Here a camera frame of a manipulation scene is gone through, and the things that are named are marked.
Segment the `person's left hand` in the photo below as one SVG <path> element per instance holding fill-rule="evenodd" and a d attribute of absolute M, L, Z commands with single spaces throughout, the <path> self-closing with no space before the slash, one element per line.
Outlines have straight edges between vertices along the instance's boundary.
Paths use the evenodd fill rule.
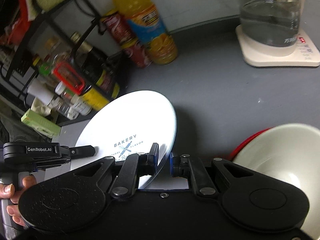
<path fill-rule="evenodd" d="M 6 208 L 8 215 L 12 217 L 12 220 L 16 224 L 25 226 L 25 222 L 23 221 L 18 209 L 18 201 L 24 191 L 37 184 L 37 180 L 34 175 L 29 174 L 22 179 L 22 184 L 23 189 L 21 189 L 20 191 L 16 191 L 13 184 L 1 184 L 1 199 L 10 199 L 12 205 L 8 205 Z"/>

